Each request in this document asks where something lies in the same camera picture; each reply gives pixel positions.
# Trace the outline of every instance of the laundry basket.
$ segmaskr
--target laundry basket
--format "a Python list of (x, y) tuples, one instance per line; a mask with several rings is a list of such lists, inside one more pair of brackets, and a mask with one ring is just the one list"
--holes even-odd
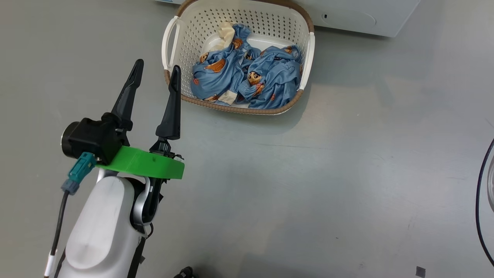
[[(191, 91), (190, 82), (194, 66), (201, 53), (217, 36), (221, 22), (237, 22), (247, 25), (255, 38), (249, 42), (253, 47), (284, 47), (297, 45), (302, 53), (302, 77), (295, 97), (277, 109), (252, 109), (241, 106), (219, 105), (197, 99)], [(171, 56), (168, 43), (176, 25)], [(166, 27), (163, 36), (162, 60), (165, 79), (169, 84), (170, 71), (174, 65), (182, 69), (182, 100), (200, 106), (243, 114), (277, 115), (288, 111), (302, 96), (309, 78), (314, 57), (314, 25), (308, 13), (288, 0), (187, 0)]]

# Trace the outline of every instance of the blue cloth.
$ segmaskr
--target blue cloth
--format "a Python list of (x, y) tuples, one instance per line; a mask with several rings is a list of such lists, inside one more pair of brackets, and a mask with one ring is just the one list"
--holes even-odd
[(276, 109), (289, 103), (300, 85), (300, 60), (297, 46), (268, 47), (239, 85), (239, 101), (249, 101), (249, 108), (255, 109)]
[(252, 50), (247, 43), (250, 30), (243, 24), (235, 24), (233, 29), (235, 35), (230, 46), (204, 54), (192, 67), (191, 90), (197, 98), (216, 102), (227, 90), (236, 92), (244, 79), (241, 66), (245, 54)]
[(235, 103), (249, 103), (249, 108), (276, 109), (295, 96), (300, 85), (302, 56), (297, 46), (253, 48), (243, 24), (235, 30), (232, 44), (201, 56), (193, 66), (192, 93), (199, 99), (228, 105), (218, 99), (227, 90), (237, 93)]

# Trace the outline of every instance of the cartoon print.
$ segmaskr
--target cartoon print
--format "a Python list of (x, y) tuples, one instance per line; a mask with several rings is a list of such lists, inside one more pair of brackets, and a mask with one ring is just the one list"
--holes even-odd
[(232, 42), (235, 49), (238, 49), (244, 43), (241, 38), (236, 38)]
[(219, 99), (219, 96), (217, 94), (214, 94), (213, 96), (210, 96), (208, 98), (205, 98), (204, 101), (207, 102), (215, 102)]
[(285, 48), (285, 51), (288, 53), (288, 54), (291, 54), (291, 46), (287, 46)]
[(206, 66), (204, 69), (210, 69), (214, 73), (218, 73), (223, 69), (223, 67), (225, 67), (225, 64), (226, 64), (226, 59), (224, 58), (217, 61), (216, 63), (212, 63), (211, 65)]
[(264, 89), (264, 83), (257, 84), (255, 87), (256, 87), (256, 90), (255, 90), (255, 93), (252, 97), (256, 97), (256, 96), (261, 94), (262, 89)]
[(199, 59), (199, 62), (201, 62), (201, 64), (204, 63), (208, 56), (209, 56), (209, 52), (204, 53)]
[(247, 76), (247, 79), (248, 79), (248, 82), (250, 83), (250, 85), (257, 85), (259, 84), (259, 81), (261, 81), (261, 78), (262, 76), (260, 76), (257, 72), (255, 71), (251, 71), (248, 76)]

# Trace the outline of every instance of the green mount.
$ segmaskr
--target green mount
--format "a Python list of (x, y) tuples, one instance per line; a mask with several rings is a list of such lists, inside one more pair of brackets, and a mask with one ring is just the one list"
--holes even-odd
[(181, 180), (185, 164), (172, 158), (122, 146), (109, 165), (96, 165), (99, 168), (136, 176)]

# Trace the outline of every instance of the woven basket rim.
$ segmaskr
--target woven basket rim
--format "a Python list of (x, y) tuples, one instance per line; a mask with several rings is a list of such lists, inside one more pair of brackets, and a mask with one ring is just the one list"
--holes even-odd
[[(177, 16), (178, 17), (182, 16), (182, 13), (185, 11), (185, 9), (188, 6), (190, 6), (192, 3), (197, 1), (199, 0), (186, 0), (185, 2), (183, 2), (182, 5), (180, 5), (180, 7), (178, 8)], [(274, 5), (284, 6), (290, 9), (294, 9), (305, 19), (305, 22), (307, 23), (307, 27), (309, 29), (309, 33), (314, 32), (314, 23), (312, 22), (309, 13), (297, 3), (291, 2), (289, 0), (251, 0), (251, 1), (264, 2), (264, 3), (269, 3), (269, 4), (274, 4)]]

